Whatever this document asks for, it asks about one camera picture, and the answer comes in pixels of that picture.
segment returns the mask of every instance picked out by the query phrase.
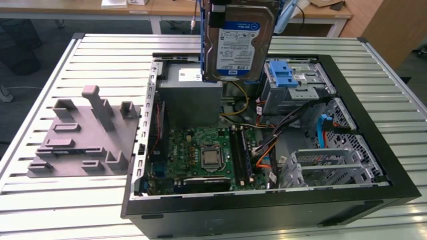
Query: blue plastic clip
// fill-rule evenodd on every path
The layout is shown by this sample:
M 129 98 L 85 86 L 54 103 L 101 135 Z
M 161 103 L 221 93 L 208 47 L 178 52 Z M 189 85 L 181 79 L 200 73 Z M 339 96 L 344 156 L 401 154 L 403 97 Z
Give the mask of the blue plastic clip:
M 299 85 L 299 82 L 295 81 L 292 76 L 292 69 L 285 61 L 271 61 L 269 73 L 273 76 L 276 87 L 295 88 Z
M 317 123 L 316 123 L 316 131 L 317 131 L 317 139 L 319 139 L 319 145 L 320 148 L 325 148 L 325 140 L 323 139 L 323 122 L 324 120 L 332 121 L 332 118 L 321 114 L 320 117 L 317 118 Z

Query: label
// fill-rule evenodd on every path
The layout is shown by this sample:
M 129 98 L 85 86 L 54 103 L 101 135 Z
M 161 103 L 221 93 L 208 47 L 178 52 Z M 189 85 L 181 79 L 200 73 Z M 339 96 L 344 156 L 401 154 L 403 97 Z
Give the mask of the label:
M 352 16 L 349 15 L 335 15 L 335 18 L 337 19 L 349 19 Z
M 285 156 L 280 156 L 280 159 L 277 161 L 277 164 L 284 164 L 287 161 L 287 157 Z
M 260 106 L 256 106 L 256 114 L 263 115 L 263 108 Z
M 295 75 L 293 75 L 293 78 L 295 78 L 296 80 L 305 80 L 304 74 L 295 74 Z
M 146 11 L 128 11 L 129 14 L 148 14 Z
M 180 82 L 201 82 L 200 68 L 181 68 L 178 70 L 177 81 Z
M 268 177 L 269 177 L 271 181 L 272 181 L 273 183 L 276 183 L 277 177 L 276 177 L 276 175 L 273 174 L 272 171 L 269 172 Z
M 260 33 L 257 22 L 226 21 L 218 29 L 216 70 L 221 75 L 240 76 L 249 72 Z

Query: desk leg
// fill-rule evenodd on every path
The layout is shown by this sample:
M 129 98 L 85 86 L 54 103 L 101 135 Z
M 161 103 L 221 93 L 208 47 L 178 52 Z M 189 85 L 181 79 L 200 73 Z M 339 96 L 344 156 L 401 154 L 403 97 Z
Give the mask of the desk leg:
M 149 16 L 152 34 L 157 34 L 157 35 L 161 34 L 160 21 L 161 21 L 161 16 Z
M 1 85 L 1 83 L 0 83 L 0 100 L 1 100 L 4 103 L 9 103 L 9 102 L 12 102 L 12 100 L 13 100 L 12 94 L 10 94 L 9 91 L 5 89 L 5 87 Z
M 337 38 L 340 36 L 345 22 L 347 22 L 347 18 L 336 19 L 335 24 L 332 25 L 327 33 L 328 38 Z

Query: motherboard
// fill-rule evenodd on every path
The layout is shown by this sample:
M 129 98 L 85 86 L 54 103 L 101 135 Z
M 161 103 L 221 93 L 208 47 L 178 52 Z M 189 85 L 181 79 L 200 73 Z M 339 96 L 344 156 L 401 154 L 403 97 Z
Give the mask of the motherboard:
M 184 185 L 192 193 L 224 186 L 226 191 L 264 189 L 264 173 L 252 172 L 250 166 L 249 149 L 256 144 L 252 128 L 170 129 L 166 161 L 153 162 L 150 167 L 152 194 L 180 194 Z M 204 184 L 208 181 L 224 185 Z

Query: ram slot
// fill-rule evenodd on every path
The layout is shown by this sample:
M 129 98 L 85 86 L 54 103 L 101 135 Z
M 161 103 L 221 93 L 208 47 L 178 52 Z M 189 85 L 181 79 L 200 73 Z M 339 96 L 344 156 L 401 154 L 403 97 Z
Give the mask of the ram slot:
M 241 134 L 238 129 L 229 128 L 229 144 L 230 157 L 233 166 L 234 184 L 244 186 L 245 184 L 245 165 L 244 156 L 241 155 Z
M 241 155 L 244 159 L 244 167 L 245 167 L 245 182 L 252 183 L 253 178 L 252 178 L 252 166 L 250 166 L 250 155 L 249 155 L 249 149 L 248 149 L 248 142 L 246 142 L 246 137 L 245 137 L 245 131 L 240 130 L 240 135 L 241 135 L 241 144 L 242 148 L 241 150 Z

